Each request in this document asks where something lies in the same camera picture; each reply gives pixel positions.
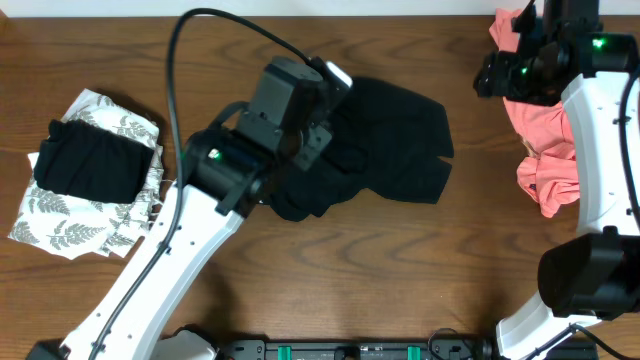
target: green connector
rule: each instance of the green connector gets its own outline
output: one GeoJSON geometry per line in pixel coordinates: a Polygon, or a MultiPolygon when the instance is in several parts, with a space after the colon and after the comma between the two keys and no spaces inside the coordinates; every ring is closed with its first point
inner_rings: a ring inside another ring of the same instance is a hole
{"type": "Polygon", "coordinates": [[[407,360],[420,360],[419,346],[409,346],[407,349],[407,360]]]}
{"type": "Polygon", "coordinates": [[[278,360],[291,360],[291,347],[279,346],[278,347],[278,360]]]}

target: fern pattern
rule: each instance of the fern pattern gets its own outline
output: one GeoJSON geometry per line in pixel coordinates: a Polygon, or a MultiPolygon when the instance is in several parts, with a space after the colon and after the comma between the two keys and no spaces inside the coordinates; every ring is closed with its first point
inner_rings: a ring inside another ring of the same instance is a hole
{"type": "Polygon", "coordinates": [[[135,243],[132,239],[118,233],[113,234],[113,236],[105,242],[105,244],[109,246],[132,246],[135,243]]]}
{"type": "Polygon", "coordinates": [[[11,229],[9,236],[12,239],[27,244],[37,244],[40,242],[35,236],[33,236],[31,229],[29,228],[29,223],[26,221],[18,221],[13,229],[11,229]]]}
{"type": "Polygon", "coordinates": [[[121,223],[119,223],[119,222],[117,222],[117,221],[115,221],[113,219],[109,219],[109,222],[111,223],[111,226],[113,226],[113,228],[115,230],[118,230],[118,228],[120,227],[120,224],[121,224],[121,223]]]}
{"type": "Polygon", "coordinates": [[[53,230],[53,235],[47,235],[50,240],[51,246],[56,250],[61,250],[62,247],[70,247],[70,245],[78,245],[91,240],[94,236],[102,232],[104,227],[91,227],[84,224],[73,224],[68,226],[64,230],[64,235],[61,234],[66,220],[62,221],[53,230]]]}
{"type": "Polygon", "coordinates": [[[43,213],[60,213],[70,216],[67,203],[62,196],[56,195],[51,191],[42,190],[39,187],[34,187],[31,193],[28,195],[29,199],[29,211],[33,214],[35,212],[34,206],[43,213]]]}
{"type": "Polygon", "coordinates": [[[144,126],[132,121],[127,122],[128,116],[123,116],[120,119],[120,126],[113,126],[116,129],[116,134],[126,136],[130,139],[146,138],[146,143],[149,147],[154,148],[156,146],[157,136],[151,134],[144,126]]]}
{"type": "Polygon", "coordinates": [[[105,96],[105,95],[100,95],[98,96],[98,103],[97,105],[100,106],[100,103],[102,102],[102,100],[104,99],[104,104],[106,106],[115,106],[116,104],[113,103],[113,100],[111,100],[110,97],[105,96]]]}
{"type": "Polygon", "coordinates": [[[76,110],[68,118],[63,118],[63,121],[82,120],[82,121],[86,122],[87,124],[99,127],[98,123],[93,118],[93,115],[91,114],[91,111],[86,110],[88,107],[89,107],[89,105],[84,106],[84,107],[76,110]]]}
{"type": "Polygon", "coordinates": [[[118,204],[116,206],[116,216],[118,217],[118,222],[121,225],[129,227],[129,224],[131,222],[131,216],[129,215],[129,212],[132,208],[133,205],[118,204]]]}
{"type": "Polygon", "coordinates": [[[109,248],[107,247],[107,243],[105,242],[104,244],[102,244],[102,246],[100,246],[100,249],[98,249],[98,251],[96,251],[97,254],[107,254],[107,256],[111,253],[111,250],[109,250],[109,248]]]}
{"type": "Polygon", "coordinates": [[[93,206],[94,208],[96,208],[96,210],[103,212],[104,211],[104,207],[102,206],[102,203],[99,201],[89,201],[89,204],[91,204],[91,206],[93,206]]]}

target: white patterned cloth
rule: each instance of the white patterned cloth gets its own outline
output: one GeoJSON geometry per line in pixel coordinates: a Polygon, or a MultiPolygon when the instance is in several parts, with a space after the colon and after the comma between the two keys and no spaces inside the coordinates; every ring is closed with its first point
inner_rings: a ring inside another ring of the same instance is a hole
{"type": "MultiPolygon", "coordinates": [[[[9,238],[69,259],[90,252],[124,257],[147,235],[151,207],[160,197],[164,169],[158,127],[86,89],[61,121],[85,121],[153,149],[145,184],[132,204],[106,204],[40,189],[32,176],[9,238]]],[[[33,169],[38,153],[28,157],[33,169]]]]}

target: black cloth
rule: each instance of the black cloth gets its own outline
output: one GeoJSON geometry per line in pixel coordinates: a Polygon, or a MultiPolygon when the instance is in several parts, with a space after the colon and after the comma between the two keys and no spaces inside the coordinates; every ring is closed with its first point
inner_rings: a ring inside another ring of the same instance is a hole
{"type": "Polygon", "coordinates": [[[84,121],[49,124],[33,170],[38,187],[103,203],[132,203],[153,150],[84,121]]]}
{"type": "Polygon", "coordinates": [[[435,204],[449,178],[453,142],[444,107],[407,89],[356,77],[329,118],[333,139],[313,166],[289,170],[265,201],[301,221],[369,188],[387,199],[435,204]]]}

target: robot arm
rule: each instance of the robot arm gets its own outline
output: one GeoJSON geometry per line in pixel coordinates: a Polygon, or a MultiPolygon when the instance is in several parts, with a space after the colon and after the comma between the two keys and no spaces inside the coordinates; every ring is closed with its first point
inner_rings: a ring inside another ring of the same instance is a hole
{"type": "MultiPolygon", "coordinates": [[[[62,343],[68,359],[88,359],[92,343],[127,290],[164,239],[175,211],[176,187],[167,192],[156,225],[136,251],[109,293],[62,343]]],[[[148,359],[169,316],[204,264],[236,232],[244,218],[235,211],[218,213],[219,202],[194,187],[184,188],[180,228],[171,249],[151,269],[116,318],[98,359],[148,359]]]]}
{"type": "MultiPolygon", "coordinates": [[[[487,57],[476,78],[480,96],[536,105],[562,100],[574,135],[580,179],[578,239],[547,252],[538,292],[496,327],[501,356],[543,359],[583,327],[640,311],[640,235],[625,184],[618,123],[620,99],[638,66],[633,37],[601,33],[597,0],[533,2],[513,21],[516,53],[487,57]]],[[[630,154],[640,153],[638,85],[626,114],[630,154]]],[[[635,178],[640,162],[631,163],[635,178]]]]}

